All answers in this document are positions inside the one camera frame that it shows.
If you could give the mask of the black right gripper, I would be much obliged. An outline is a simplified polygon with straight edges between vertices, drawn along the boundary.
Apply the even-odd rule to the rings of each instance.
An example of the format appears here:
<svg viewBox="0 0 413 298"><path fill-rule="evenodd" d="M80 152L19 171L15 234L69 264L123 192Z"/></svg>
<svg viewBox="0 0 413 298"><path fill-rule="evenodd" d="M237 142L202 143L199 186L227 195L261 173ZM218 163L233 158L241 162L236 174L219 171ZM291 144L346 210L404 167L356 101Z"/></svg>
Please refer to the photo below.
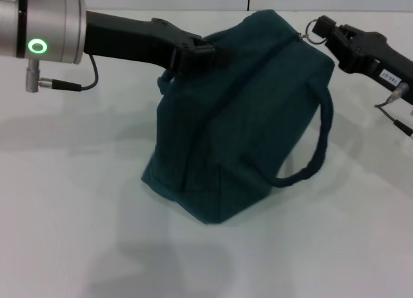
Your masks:
<svg viewBox="0 0 413 298"><path fill-rule="evenodd" d="M394 91L401 83L408 84L403 99L412 104L412 61L401 55L378 32L364 32L350 25L337 25L322 15L314 20L312 33L338 60L338 67L348 74L363 74ZM342 35L342 41L333 35Z"/></svg>

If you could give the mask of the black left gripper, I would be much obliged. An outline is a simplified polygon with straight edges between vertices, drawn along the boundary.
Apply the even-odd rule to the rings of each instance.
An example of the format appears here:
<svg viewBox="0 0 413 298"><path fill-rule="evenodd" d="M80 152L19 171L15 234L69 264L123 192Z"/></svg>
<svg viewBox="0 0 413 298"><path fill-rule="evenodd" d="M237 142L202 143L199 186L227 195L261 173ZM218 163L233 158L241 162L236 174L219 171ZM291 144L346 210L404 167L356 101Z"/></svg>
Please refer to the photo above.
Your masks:
<svg viewBox="0 0 413 298"><path fill-rule="evenodd" d="M138 21L90 11L84 53L158 65L176 75L206 73L232 59L230 52L163 19Z"/></svg>

